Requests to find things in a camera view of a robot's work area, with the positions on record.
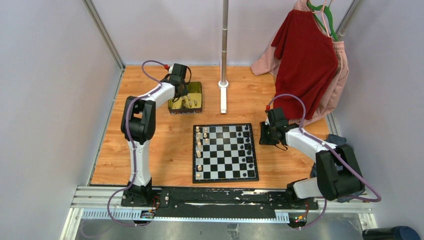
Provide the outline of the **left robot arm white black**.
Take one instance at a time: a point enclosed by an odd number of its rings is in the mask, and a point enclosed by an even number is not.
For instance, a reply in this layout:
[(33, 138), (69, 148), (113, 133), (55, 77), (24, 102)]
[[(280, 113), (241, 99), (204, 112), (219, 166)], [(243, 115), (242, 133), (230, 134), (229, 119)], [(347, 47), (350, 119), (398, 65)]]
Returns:
[(149, 168), (149, 149), (156, 131), (157, 108), (169, 100), (178, 100), (188, 94), (191, 69), (183, 64), (164, 64), (167, 74), (157, 85), (139, 96), (126, 99), (121, 121), (121, 132), (128, 142), (131, 157), (131, 174), (123, 190), (126, 200), (142, 207), (154, 200), (152, 176)]

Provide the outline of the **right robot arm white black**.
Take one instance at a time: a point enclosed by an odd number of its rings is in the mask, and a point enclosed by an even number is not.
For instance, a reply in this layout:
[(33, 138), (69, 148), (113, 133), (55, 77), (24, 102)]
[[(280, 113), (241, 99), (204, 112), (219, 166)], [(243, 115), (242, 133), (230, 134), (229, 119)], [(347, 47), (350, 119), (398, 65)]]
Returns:
[(309, 198), (333, 201), (354, 197), (365, 190), (359, 179), (362, 175), (353, 149), (336, 145), (315, 137), (285, 118), (281, 108), (267, 109), (267, 119), (260, 123), (261, 145), (282, 144), (295, 148), (314, 161), (316, 176), (294, 181), (286, 187), (285, 201), (292, 209), (298, 209)]

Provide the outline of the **black white chessboard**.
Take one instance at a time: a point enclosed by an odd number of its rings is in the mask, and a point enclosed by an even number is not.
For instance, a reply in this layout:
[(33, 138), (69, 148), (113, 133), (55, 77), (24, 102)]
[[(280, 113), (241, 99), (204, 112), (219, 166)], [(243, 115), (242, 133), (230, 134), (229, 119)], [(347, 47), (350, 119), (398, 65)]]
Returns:
[[(192, 127), (194, 184), (259, 181), (258, 162), (251, 123), (204, 124)], [(197, 158), (197, 142), (202, 144), (202, 156)]]

